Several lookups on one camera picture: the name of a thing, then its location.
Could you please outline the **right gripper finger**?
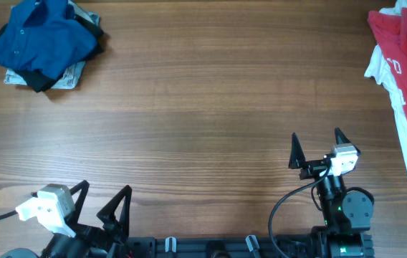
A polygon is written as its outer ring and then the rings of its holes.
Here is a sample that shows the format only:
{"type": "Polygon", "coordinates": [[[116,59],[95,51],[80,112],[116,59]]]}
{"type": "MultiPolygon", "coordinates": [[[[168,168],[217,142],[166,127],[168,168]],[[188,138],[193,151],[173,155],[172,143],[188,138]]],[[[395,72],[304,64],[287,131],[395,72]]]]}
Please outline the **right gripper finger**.
{"type": "Polygon", "coordinates": [[[299,138],[297,137],[296,133],[292,134],[292,147],[291,153],[289,157],[289,165],[288,168],[290,169],[300,169],[305,168],[307,166],[307,161],[302,150],[302,146],[300,145],[299,138]]]}
{"type": "Polygon", "coordinates": [[[335,128],[335,140],[338,145],[342,144],[351,144],[357,151],[357,154],[360,155],[360,150],[356,145],[354,145],[346,136],[345,134],[341,131],[339,128],[335,128]]]}

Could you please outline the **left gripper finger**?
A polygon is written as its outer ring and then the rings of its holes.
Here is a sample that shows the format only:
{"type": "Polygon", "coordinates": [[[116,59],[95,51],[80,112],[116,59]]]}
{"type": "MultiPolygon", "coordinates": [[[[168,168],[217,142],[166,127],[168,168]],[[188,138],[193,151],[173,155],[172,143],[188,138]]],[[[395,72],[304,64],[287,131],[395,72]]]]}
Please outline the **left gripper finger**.
{"type": "Polygon", "coordinates": [[[124,186],[97,213],[103,229],[113,237],[129,236],[132,192],[129,185],[124,186]]]}
{"type": "Polygon", "coordinates": [[[80,192],[80,195],[75,202],[75,210],[69,216],[70,224],[76,224],[78,222],[89,187],[90,184],[84,180],[70,189],[71,195],[80,192]]]}

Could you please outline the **blue t-shirt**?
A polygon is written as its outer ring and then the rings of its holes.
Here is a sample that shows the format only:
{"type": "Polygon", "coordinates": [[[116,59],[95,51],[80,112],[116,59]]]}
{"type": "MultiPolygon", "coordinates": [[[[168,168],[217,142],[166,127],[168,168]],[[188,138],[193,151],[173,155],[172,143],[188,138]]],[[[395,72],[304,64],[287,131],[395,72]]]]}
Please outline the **blue t-shirt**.
{"type": "Polygon", "coordinates": [[[0,36],[0,66],[55,80],[86,58],[97,40],[70,17],[73,10],[67,0],[24,0],[12,7],[0,36]]]}

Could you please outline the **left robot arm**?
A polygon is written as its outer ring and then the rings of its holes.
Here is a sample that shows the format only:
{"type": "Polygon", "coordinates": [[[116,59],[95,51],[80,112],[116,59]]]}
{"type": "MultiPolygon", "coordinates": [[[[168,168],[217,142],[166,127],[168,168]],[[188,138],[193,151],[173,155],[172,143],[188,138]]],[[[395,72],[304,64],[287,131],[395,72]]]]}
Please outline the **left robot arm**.
{"type": "Polygon", "coordinates": [[[51,183],[15,208],[20,220],[36,218],[53,233],[40,257],[134,256],[128,245],[132,188],[124,186],[98,211],[97,218],[102,222],[100,228],[79,222],[89,187],[87,181],[72,188],[51,183]]]}

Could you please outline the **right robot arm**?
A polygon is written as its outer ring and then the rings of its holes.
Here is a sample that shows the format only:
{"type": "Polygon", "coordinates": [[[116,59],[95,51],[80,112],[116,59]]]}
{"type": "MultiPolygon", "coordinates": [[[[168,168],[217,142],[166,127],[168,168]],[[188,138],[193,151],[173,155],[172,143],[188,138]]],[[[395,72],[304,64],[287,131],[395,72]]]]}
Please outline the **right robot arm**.
{"type": "Polygon", "coordinates": [[[292,135],[289,168],[300,170],[300,179],[312,179],[324,226],[314,226],[306,236],[294,237],[288,251],[293,257],[372,257],[366,234],[375,199],[363,188],[345,186],[343,176],[355,170],[360,150],[339,129],[336,144],[320,160],[307,160],[296,134],[292,135]]]}

